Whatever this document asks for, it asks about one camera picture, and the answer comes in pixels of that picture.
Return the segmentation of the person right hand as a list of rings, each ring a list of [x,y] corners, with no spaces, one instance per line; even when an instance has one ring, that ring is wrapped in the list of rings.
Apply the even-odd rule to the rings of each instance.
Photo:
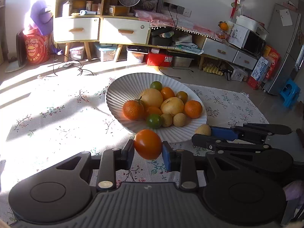
[[[283,188],[286,200],[299,200],[299,204],[303,204],[304,185],[303,181],[294,181]]]

